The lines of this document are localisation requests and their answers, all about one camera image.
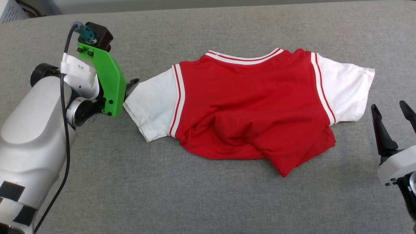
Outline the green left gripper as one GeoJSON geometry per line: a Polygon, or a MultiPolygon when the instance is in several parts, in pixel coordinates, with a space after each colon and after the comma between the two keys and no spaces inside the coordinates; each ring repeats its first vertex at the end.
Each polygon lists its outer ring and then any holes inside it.
{"type": "Polygon", "coordinates": [[[135,78],[126,83],[119,64],[107,51],[80,42],[78,47],[82,49],[79,53],[80,58],[91,61],[97,72],[103,98],[106,99],[101,112],[108,116],[119,116],[123,111],[124,100],[131,95],[140,79],[135,78]]]}

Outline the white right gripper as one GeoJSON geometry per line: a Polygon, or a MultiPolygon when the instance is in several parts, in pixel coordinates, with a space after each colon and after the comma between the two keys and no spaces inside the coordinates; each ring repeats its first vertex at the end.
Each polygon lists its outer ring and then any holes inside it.
{"type": "MultiPolygon", "coordinates": [[[[399,105],[405,119],[410,122],[416,133],[416,112],[404,100],[401,100],[399,105]]],[[[382,115],[376,105],[371,106],[371,114],[378,154],[382,157],[389,157],[378,168],[379,182],[384,185],[391,182],[391,179],[398,179],[416,171],[416,148],[407,148],[397,153],[398,145],[386,130],[382,115]]]]}

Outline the red and white t-shirt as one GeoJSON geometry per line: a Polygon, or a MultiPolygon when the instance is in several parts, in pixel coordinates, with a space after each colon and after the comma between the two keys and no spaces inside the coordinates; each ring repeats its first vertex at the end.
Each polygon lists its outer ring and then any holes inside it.
{"type": "Polygon", "coordinates": [[[331,126],[365,113],[375,69],[277,48],[208,51],[138,84],[124,108],[147,142],[173,137],[212,160],[269,160],[282,177],[334,147],[331,126]]]}

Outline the white partition panel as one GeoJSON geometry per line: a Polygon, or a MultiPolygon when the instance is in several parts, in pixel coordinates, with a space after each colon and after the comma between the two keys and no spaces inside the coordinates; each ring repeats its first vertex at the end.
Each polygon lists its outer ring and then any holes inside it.
{"type": "Polygon", "coordinates": [[[37,0],[46,15],[149,11],[212,7],[246,7],[372,0],[37,0]]]}

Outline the grey fabric padded surface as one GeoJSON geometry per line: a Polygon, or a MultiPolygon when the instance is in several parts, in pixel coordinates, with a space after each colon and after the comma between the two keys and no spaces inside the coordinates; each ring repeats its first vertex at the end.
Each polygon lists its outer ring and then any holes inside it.
{"type": "Polygon", "coordinates": [[[125,112],[77,130],[68,180],[39,234],[413,234],[397,186],[381,185],[371,105],[399,148],[416,134],[416,1],[57,15],[0,26],[0,125],[40,63],[58,66],[74,21],[113,34],[127,79],[144,81],[207,50],[260,57],[279,47],[374,68],[363,117],[332,126],[336,146],[286,178],[267,160],[214,161],[176,139],[147,143],[125,112]]]}

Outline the white equipment box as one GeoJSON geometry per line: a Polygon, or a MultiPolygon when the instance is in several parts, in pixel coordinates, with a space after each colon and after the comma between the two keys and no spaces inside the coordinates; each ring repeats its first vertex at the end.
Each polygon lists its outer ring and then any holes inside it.
{"type": "Polygon", "coordinates": [[[0,25],[29,19],[16,0],[0,0],[0,25]]]}

